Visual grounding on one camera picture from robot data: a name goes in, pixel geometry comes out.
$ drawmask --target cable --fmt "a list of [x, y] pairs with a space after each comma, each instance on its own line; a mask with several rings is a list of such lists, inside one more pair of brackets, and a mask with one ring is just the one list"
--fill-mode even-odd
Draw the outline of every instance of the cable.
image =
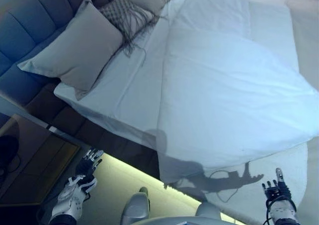
[[88, 193], [88, 197], [83, 201], [83, 202], [85, 202], [85, 201], [87, 201], [87, 200], [89, 200], [91, 198], [91, 194], [90, 193]]
[[[217, 170], [217, 171], [214, 171], [210, 176], [209, 178], [211, 178], [211, 176], [213, 176], [215, 173], [217, 172], [225, 172], [227, 174], [229, 174], [229, 172], [227, 170]], [[221, 197], [219, 196], [219, 192], [216, 192], [216, 195], [217, 197], [219, 198], [220, 201], [222, 201], [223, 203], [227, 203], [229, 202], [229, 200], [238, 192], [239, 189], [236, 189], [236, 191], [225, 201], [223, 199], [221, 199]]]
[[20, 165], [21, 165], [21, 157], [19, 156], [19, 154], [16, 154], [16, 156], [17, 156], [18, 159], [19, 159], [19, 163], [18, 163], [18, 165], [17, 165], [17, 167], [16, 167], [15, 169], [13, 169], [13, 170], [11, 170], [11, 171], [8, 171], [8, 173], [13, 173], [13, 172], [16, 171], [16, 170], [20, 167]]
[[266, 223], [269, 224], [269, 221], [270, 221], [270, 219], [267, 219], [267, 220], [263, 223], [263, 225], [265, 225]]

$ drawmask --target upholstered headboard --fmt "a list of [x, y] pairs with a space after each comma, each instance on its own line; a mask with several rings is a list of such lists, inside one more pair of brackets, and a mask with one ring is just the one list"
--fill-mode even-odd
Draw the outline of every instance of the upholstered headboard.
[[[74, 16], [82, 0], [27, 0], [0, 17], [0, 95], [28, 107], [50, 79], [16, 65], [51, 43]], [[92, 0], [99, 7], [112, 0]]]

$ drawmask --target nightstand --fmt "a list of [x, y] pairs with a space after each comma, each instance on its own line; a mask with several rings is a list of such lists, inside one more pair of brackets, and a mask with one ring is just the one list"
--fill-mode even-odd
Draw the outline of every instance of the nightstand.
[[[8, 213], [9, 208], [25, 210], [40, 205], [80, 149], [17, 114], [0, 128], [0, 136], [3, 135], [18, 139], [21, 163], [17, 170], [9, 173], [0, 188], [0, 217]], [[18, 164], [15, 158], [9, 169]]]

